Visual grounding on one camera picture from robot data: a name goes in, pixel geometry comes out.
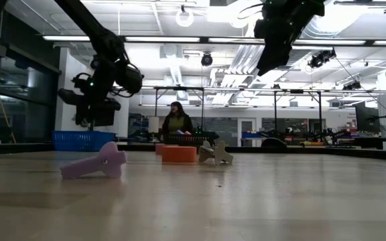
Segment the orange tape roll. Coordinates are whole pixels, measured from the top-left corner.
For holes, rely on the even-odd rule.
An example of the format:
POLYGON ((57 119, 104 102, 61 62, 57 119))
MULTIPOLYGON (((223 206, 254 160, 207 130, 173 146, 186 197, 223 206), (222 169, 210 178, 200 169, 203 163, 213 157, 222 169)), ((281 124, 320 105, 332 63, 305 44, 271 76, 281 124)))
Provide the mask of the orange tape roll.
POLYGON ((163 163, 195 163, 197 160, 196 147, 164 146, 162 147, 163 163))

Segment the purple staple remover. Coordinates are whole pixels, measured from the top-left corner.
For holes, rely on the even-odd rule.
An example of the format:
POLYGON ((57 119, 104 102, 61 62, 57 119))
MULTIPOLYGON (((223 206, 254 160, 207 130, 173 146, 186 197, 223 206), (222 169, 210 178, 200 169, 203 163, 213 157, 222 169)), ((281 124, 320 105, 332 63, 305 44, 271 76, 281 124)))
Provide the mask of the purple staple remover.
POLYGON ((61 166, 60 173, 63 179, 76 179, 100 171, 109 178, 118 179, 122 176, 121 166, 126 162, 126 152, 119 151, 116 142, 108 142, 96 156, 61 166))

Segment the small white cylinder lamp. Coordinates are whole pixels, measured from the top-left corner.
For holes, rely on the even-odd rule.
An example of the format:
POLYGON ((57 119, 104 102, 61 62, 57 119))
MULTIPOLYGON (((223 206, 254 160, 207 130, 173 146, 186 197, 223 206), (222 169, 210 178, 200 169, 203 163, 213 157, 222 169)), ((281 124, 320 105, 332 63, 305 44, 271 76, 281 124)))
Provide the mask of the small white cylinder lamp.
POLYGON ((148 118, 148 132, 157 134, 159 133, 159 117, 158 116, 150 116, 148 118))

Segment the black computer monitor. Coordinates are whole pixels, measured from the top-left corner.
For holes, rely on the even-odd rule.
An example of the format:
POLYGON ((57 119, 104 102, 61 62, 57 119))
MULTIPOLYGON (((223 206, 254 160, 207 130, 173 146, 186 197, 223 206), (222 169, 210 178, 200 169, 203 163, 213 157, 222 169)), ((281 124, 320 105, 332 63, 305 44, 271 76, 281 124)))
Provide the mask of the black computer monitor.
POLYGON ((366 107, 364 102, 355 105, 357 131, 378 134, 381 132, 379 111, 366 107))
POLYGON ((112 108, 96 108, 91 114, 90 130, 94 130, 95 127, 107 127, 112 126, 114 123, 115 110, 112 108))

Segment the person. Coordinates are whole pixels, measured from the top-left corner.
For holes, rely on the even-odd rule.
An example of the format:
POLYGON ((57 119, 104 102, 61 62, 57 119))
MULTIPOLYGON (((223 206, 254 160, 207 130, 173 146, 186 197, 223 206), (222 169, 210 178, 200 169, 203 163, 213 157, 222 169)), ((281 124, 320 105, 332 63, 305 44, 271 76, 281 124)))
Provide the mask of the person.
POLYGON ((162 136, 166 142, 170 135, 178 134, 178 132, 190 133, 194 131, 192 120, 188 114, 184 112, 180 102, 175 101, 170 105, 170 112, 165 117, 162 125, 162 136))

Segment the long ceiling light bar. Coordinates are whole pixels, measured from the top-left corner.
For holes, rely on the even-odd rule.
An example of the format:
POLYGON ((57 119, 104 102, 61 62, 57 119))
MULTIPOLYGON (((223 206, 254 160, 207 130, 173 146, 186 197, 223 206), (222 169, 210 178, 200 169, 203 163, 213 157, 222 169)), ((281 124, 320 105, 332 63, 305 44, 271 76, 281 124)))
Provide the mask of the long ceiling light bar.
MULTIPOLYGON (((44 40, 50 42, 89 42, 85 35, 43 35, 44 40)), ((148 36, 127 35, 121 36, 123 42, 145 43, 173 43, 173 44, 240 44, 240 45, 264 45, 263 39, 251 37, 186 37, 186 36, 148 36)), ((386 39, 297 39, 293 46, 365 46, 386 47, 386 39)))

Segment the black metal table frame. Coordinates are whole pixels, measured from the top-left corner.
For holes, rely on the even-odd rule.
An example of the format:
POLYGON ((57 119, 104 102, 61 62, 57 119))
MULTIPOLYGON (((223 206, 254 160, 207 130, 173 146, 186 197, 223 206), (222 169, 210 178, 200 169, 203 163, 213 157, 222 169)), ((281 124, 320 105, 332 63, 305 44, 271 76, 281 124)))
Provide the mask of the black metal table frame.
MULTIPOLYGON (((0 144, 0 154, 29 153, 42 151, 62 151, 55 148, 52 143, 20 143, 0 144)), ((302 155, 340 155, 347 157, 358 157, 368 159, 386 160, 386 150, 376 149, 346 149, 331 147, 226 147, 227 153, 272 153, 272 154, 302 154, 302 155)))

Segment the black background rig frame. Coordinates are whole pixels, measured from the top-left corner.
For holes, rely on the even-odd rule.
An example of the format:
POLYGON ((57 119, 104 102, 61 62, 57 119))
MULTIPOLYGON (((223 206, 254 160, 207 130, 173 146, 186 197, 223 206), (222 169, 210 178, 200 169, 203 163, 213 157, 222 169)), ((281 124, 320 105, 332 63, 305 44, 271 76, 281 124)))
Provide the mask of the black background rig frame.
MULTIPOLYGON (((197 95, 199 101, 201 102, 198 106, 201 108, 201 118, 204 118, 204 88, 203 87, 192 87, 192 86, 157 86, 153 88, 155 90, 155 100, 154 100, 154 114, 157 116, 157 107, 158 102, 161 96, 164 94, 159 94, 160 90, 163 90, 164 92, 167 92, 168 90, 173 91, 182 91, 182 92, 193 92, 195 95, 197 95)), ((184 135, 191 135, 190 133, 182 133, 178 132, 180 134, 184 135)))
POLYGON ((322 92, 319 90, 303 90, 303 89, 274 89, 273 90, 273 109, 274 109, 274 131, 277 131, 277 96, 285 96, 286 94, 308 94, 313 100, 318 103, 318 116, 319 116, 319 133, 323 131, 322 120, 322 92))

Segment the blue plastic basket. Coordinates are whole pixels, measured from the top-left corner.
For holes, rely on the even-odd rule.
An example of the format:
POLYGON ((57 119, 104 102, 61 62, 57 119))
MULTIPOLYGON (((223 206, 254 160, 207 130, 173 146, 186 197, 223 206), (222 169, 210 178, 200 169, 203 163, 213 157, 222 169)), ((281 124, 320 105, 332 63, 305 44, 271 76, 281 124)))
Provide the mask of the blue plastic basket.
POLYGON ((56 151, 97 152, 106 143, 115 140, 115 133, 102 131, 53 131, 56 151))

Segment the white door with window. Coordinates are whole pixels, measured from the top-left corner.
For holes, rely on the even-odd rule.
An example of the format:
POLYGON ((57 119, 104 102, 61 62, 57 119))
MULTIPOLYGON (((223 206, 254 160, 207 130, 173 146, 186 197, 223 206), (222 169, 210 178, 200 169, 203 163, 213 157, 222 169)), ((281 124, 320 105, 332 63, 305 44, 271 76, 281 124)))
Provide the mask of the white door with window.
POLYGON ((257 123, 255 118, 239 118, 237 120, 238 137, 237 142, 239 147, 256 147, 256 140, 249 139, 244 136, 245 133, 256 131, 257 123))

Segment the black chair back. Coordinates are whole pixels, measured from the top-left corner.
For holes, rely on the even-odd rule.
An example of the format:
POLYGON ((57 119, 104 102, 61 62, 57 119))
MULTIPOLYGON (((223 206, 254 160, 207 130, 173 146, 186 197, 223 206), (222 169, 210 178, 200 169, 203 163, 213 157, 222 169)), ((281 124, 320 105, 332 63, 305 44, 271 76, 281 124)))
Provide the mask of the black chair back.
POLYGON ((261 143, 261 147, 284 149, 287 147, 287 145, 280 139, 269 137, 269 138, 263 139, 261 143))

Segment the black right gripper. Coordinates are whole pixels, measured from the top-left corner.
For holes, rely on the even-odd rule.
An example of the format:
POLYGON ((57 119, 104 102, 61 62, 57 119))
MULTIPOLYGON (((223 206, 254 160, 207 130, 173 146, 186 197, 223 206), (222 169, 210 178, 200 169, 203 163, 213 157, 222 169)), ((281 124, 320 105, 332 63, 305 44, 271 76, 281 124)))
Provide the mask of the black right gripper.
POLYGON ((258 76, 272 67, 284 66, 290 58, 291 44, 299 37, 306 24, 305 3, 262 3, 262 18, 255 22, 254 37, 265 45, 256 68, 258 76))

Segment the grey staple remover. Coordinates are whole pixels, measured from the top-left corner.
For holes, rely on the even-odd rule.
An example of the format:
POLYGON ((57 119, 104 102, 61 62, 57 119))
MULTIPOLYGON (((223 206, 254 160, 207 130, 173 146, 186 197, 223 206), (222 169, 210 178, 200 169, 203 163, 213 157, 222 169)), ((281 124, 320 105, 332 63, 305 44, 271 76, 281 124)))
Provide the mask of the grey staple remover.
POLYGON ((214 159, 215 165, 221 163, 232 164, 234 157, 226 152, 225 147, 226 143, 224 141, 220 141, 215 147, 212 147, 208 141, 203 141, 198 150, 198 162, 203 163, 208 159, 214 159))

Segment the black plastic basket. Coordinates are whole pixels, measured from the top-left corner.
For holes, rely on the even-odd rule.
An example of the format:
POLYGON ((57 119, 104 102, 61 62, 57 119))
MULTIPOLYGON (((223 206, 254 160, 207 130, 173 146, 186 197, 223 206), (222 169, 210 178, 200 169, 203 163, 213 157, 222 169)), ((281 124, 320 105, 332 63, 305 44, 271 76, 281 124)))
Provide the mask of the black plastic basket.
POLYGON ((204 141, 208 141, 213 146, 218 138, 219 136, 215 132, 201 132, 191 135, 168 134, 164 135, 164 143, 167 145, 200 147, 204 141))

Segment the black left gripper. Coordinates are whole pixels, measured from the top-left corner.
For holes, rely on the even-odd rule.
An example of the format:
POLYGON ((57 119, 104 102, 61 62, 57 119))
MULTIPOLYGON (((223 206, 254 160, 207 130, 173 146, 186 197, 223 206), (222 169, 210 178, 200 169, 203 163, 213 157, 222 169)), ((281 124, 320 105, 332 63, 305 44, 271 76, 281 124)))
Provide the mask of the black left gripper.
POLYGON ((112 108, 115 111, 121 109, 121 105, 114 99, 106 97, 103 89, 96 84, 92 75, 81 72, 73 77, 74 88, 79 89, 80 94, 73 90, 60 88, 58 96, 65 104, 76 107, 75 123, 90 126, 93 122, 92 111, 96 108, 112 108))

